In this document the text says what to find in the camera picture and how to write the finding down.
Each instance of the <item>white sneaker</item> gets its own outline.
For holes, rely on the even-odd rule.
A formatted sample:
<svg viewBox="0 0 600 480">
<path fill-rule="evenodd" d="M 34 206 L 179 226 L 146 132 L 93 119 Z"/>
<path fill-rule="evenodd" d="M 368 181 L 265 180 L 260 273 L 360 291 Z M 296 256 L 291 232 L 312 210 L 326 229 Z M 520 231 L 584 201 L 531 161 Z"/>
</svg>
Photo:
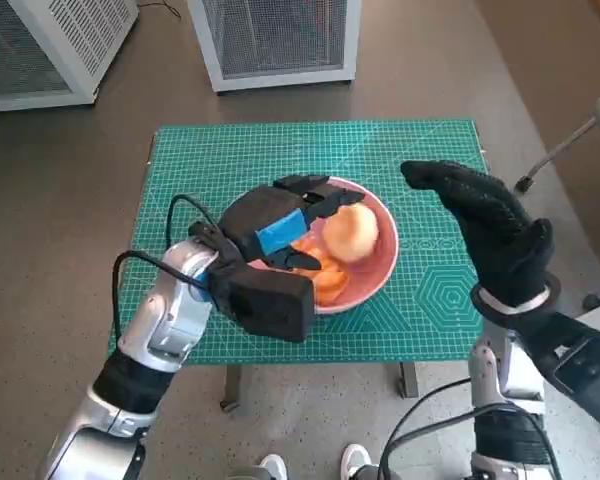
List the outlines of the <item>white sneaker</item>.
<svg viewBox="0 0 600 480">
<path fill-rule="evenodd" d="M 371 465 L 371 456 L 362 445 L 352 443 L 342 454 L 340 480 L 349 480 L 363 465 Z"/>
<path fill-rule="evenodd" d="M 260 462 L 260 466 L 265 468 L 276 480 L 288 480 L 287 466 L 280 455 L 276 455 L 275 453 L 267 455 Z"/>
</svg>

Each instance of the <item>wire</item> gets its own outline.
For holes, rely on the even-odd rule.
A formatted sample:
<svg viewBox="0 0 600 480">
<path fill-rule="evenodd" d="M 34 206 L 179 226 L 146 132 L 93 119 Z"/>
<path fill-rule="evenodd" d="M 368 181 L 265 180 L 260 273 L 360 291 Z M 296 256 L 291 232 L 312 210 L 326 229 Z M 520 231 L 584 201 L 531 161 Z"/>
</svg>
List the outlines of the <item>wire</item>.
<svg viewBox="0 0 600 480">
<path fill-rule="evenodd" d="M 398 431 L 400 430 L 402 425 L 404 425 L 404 422 L 406 422 L 407 419 L 411 416 L 411 414 L 413 412 L 415 412 L 416 409 L 420 405 L 422 405 L 425 401 L 427 401 L 429 398 L 433 397 L 434 395 L 437 395 L 440 392 L 444 392 L 445 390 L 448 390 L 450 388 L 459 387 L 460 385 L 464 385 L 466 383 L 469 383 L 470 381 L 471 381 L 471 378 L 467 377 L 462 380 L 457 380 L 455 382 L 447 383 L 446 385 L 442 385 L 441 387 L 431 390 L 424 397 L 422 397 L 420 400 L 418 400 L 415 403 L 415 405 L 413 407 L 411 407 L 409 409 L 409 411 L 407 411 L 407 413 L 405 413 L 404 417 L 402 417 L 400 419 L 400 421 L 398 422 L 398 424 L 396 425 L 396 428 L 394 428 L 393 432 L 391 432 L 391 435 L 389 436 L 387 443 L 385 444 L 384 448 L 382 449 L 382 455 L 380 455 L 380 463 L 379 463 L 379 468 L 378 468 L 378 480 L 381 480 L 381 477 L 380 477 L 381 472 L 382 472 L 382 475 L 384 475 L 384 478 L 386 478 L 386 479 L 391 478 L 391 473 L 389 472 L 389 459 L 388 459 L 389 445 L 391 444 L 391 442 L 393 441 L 395 436 L 398 434 Z"/>
<path fill-rule="evenodd" d="M 184 193 L 179 193 L 178 195 L 176 195 L 175 197 L 173 197 L 171 199 L 171 203 L 169 204 L 169 210 L 167 211 L 167 224 L 165 225 L 165 232 L 164 232 L 165 245 L 166 245 L 165 250 L 168 250 L 169 247 L 171 247 L 171 222 L 173 220 L 173 211 L 175 209 L 176 204 L 180 200 L 184 200 L 186 202 L 189 202 L 191 205 L 193 205 L 195 208 L 197 208 L 198 211 L 200 213 L 202 213 L 202 215 L 204 216 L 204 218 L 206 218 L 207 221 L 211 225 L 213 225 L 218 231 L 220 231 L 220 229 L 218 228 L 218 224 L 211 217 L 211 214 L 209 213 L 209 210 L 207 210 L 195 198 L 190 197 L 189 195 L 185 195 Z"/>
<path fill-rule="evenodd" d="M 442 428 L 457 425 L 459 423 L 464 422 L 465 420 L 471 420 L 472 418 L 479 417 L 480 415 L 485 415 L 487 413 L 496 412 L 496 411 L 514 412 L 514 413 L 518 413 L 520 415 L 524 415 L 525 417 L 527 417 L 529 419 L 529 421 L 533 425 L 533 428 L 538 432 L 538 435 L 540 435 L 540 438 L 542 439 L 544 448 L 547 450 L 547 454 L 549 455 L 549 462 L 551 463 L 551 468 L 553 469 L 553 475 L 554 475 L 555 480 L 562 480 L 562 474 L 560 473 L 560 468 L 558 467 L 558 460 L 556 458 L 556 454 L 553 451 L 553 447 L 551 446 L 551 442 L 549 441 L 549 438 L 547 437 L 546 432 L 544 431 L 544 429 L 542 428 L 540 423 L 538 423 L 538 420 L 533 415 L 531 415 L 529 412 L 527 412 L 524 408 L 521 408 L 513 403 L 492 403 L 490 405 L 485 405 L 484 407 L 476 408 L 475 410 L 473 410 L 471 412 L 463 413 L 462 415 L 458 415 L 456 417 L 452 417 L 447 420 L 443 420 L 441 422 L 432 423 L 431 425 L 427 425 L 426 427 L 418 428 L 409 433 L 405 433 L 404 435 L 395 439 L 389 445 L 389 453 L 385 459 L 385 464 L 388 467 L 389 455 L 391 455 L 391 453 L 395 449 L 397 449 L 398 447 L 401 447 L 402 445 L 404 445 L 407 442 L 410 442 L 411 440 L 415 440 L 418 437 L 427 435 L 429 433 L 433 433 Z"/>
<path fill-rule="evenodd" d="M 178 20 L 182 20 L 182 15 L 180 15 L 178 9 L 169 5 L 166 0 L 162 0 L 161 2 L 142 3 L 138 5 L 138 8 L 142 7 L 167 7 L 167 10 L 169 10 L 174 17 L 177 17 Z"/>
<path fill-rule="evenodd" d="M 150 263 L 154 267 L 158 267 L 163 272 L 168 273 L 172 277 L 180 280 L 181 282 L 187 283 L 189 285 L 193 285 L 196 288 L 201 290 L 205 290 L 205 286 L 200 281 L 196 280 L 193 277 L 185 275 L 179 270 L 176 270 L 171 265 L 167 265 L 166 263 L 153 258 L 149 254 L 141 251 L 141 250 L 127 250 L 122 252 L 120 255 L 116 257 L 115 262 L 113 262 L 113 269 L 111 274 L 111 303 L 113 306 L 113 332 L 116 337 L 116 342 L 120 340 L 122 336 L 122 327 L 120 326 L 120 304 L 119 304 L 119 295 L 118 295 L 118 284 L 120 277 L 120 266 L 122 262 L 124 262 L 128 258 L 139 258 L 140 260 L 144 260 L 147 263 Z"/>
</svg>

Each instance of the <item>gray floor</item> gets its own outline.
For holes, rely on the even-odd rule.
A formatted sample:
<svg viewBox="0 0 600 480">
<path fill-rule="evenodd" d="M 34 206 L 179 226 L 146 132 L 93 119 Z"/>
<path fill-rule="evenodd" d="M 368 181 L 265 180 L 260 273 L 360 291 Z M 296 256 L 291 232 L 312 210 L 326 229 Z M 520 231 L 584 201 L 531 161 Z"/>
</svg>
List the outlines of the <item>gray floor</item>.
<svg viewBox="0 0 600 480">
<path fill-rule="evenodd" d="M 176 3 L 183 13 L 186 7 Z M 493 172 L 515 180 L 544 151 L 489 27 L 470 0 L 374 0 L 363 8 L 358 77 L 218 98 L 188 19 L 143 10 L 95 108 L 0 115 L 0 478 L 35 467 L 105 356 L 110 266 L 127 245 L 152 133 L 163 124 L 471 116 Z M 564 307 L 600 287 L 600 265 L 554 172 L 525 199 L 556 226 Z M 420 365 L 423 390 L 466 374 Z M 223 370 L 174 381 L 151 433 L 146 478 L 221 478 L 276 451 L 294 479 L 335 478 L 351 441 L 372 455 L 411 402 L 382 365 L 263 366 L 240 415 L 220 413 Z M 549 392 L 565 478 L 600 478 L 600 429 Z M 413 425 L 469 407 L 468 392 Z M 396 455 L 405 479 L 468 473 L 471 426 Z"/>
</svg>

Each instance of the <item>table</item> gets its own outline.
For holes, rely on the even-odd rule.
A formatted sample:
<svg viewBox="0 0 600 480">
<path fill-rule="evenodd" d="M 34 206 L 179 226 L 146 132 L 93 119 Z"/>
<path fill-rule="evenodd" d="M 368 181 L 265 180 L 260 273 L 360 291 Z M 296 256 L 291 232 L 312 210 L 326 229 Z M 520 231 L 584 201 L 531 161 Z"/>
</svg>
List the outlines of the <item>table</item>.
<svg viewBox="0 0 600 480">
<path fill-rule="evenodd" d="M 402 387 L 411 390 L 413 362 L 466 358 L 481 330 L 468 295 L 475 272 L 456 222 L 437 196 L 406 185 L 399 165 L 409 159 L 453 160 L 485 170 L 470 119 L 170 126 L 156 133 L 132 240 L 133 248 L 156 257 L 164 250 L 173 195 L 193 195 L 219 218 L 240 194 L 294 173 L 364 185 L 398 225 L 400 255 L 386 286 L 349 312 L 318 317 L 302 344 L 250 336 L 220 314 L 211 315 L 188 364 L 229 366 L 225 407 L 237 400 L 231 397 L 239 392 L 244 364 L 402 362 Z M 196 215 L 178 207 L 174 240 L 185 238 Z M 123 328 L 155 274 L 143 262 L 126 269 Z"/>
</svg>

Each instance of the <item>blue tape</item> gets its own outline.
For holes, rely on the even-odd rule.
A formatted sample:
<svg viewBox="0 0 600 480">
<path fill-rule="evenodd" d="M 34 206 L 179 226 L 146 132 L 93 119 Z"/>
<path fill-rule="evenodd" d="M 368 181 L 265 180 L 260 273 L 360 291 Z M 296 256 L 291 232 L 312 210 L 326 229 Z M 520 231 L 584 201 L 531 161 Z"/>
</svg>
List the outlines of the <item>blue tape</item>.
<svg viewBox="0 0 600 480">
<path fill-rule="evenodd" d="M 307 226 L 304 223 L 304 215 L 299 208 L 296 208 L 286 217 L 258 230 L 256 235 L 262 251 L 265 255 L 269 255 L 288 246 L 305 233 L 307 233 Z"/>
</svg>

